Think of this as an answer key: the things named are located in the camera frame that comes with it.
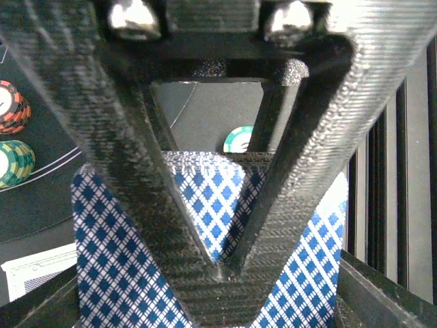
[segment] black metal bar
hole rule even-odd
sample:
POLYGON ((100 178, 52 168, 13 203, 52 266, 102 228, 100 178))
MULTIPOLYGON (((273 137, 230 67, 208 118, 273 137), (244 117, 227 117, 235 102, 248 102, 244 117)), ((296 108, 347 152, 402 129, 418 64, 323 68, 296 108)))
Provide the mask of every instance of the black metal bar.
POLYGON ((292 106, 287 104, 286 100, 295 88, 272 83, 262 83, 261 86, 264 95, 247 151, 274 152, 292 112, 292 106))
POLYGON ((338 295, 365 327, 435 327, 437 307, 342 251, 338 295))
POLYGON ((348 182, 349 182, 349 193, 348 193, 348 213, 346 215, 347 220, 347 243, 346 250, 355 256, 356 253, 356 152, 350 158, 348 164, 348 182))
POLYGON ((369 132, 368 154, 368 231, 367 263, 385 273, 386 269, 386 154, 385 154, 386 114, 383 112, 369 132))
POLYGON ((406 145, 406 83, 396 93, 397 119, 397 276, 408 288, 408 185, 406 145))
POLYGON ((429 174, 431 189, 432 271, 434 304, 437 305, 437 37, 427 48, 429 111, 429 174))
POLYGON ((0 327, 65 327, 79 319, 76 266, 0 307, 0 327))

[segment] screw head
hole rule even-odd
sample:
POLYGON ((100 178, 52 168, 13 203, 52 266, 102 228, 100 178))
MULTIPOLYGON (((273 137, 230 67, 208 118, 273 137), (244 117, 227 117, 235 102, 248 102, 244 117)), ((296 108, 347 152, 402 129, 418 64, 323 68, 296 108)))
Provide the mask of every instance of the screw head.
POLYGON ((314 26, 313 12, 302 1, 278 5, 264 25, 264 39, 294 46, 307 36, 314 26))
POLYGON ((117 0, 108 14, 109 28, 126 40, 157 40, 161 37, 157 15, 143 0, 117 0))

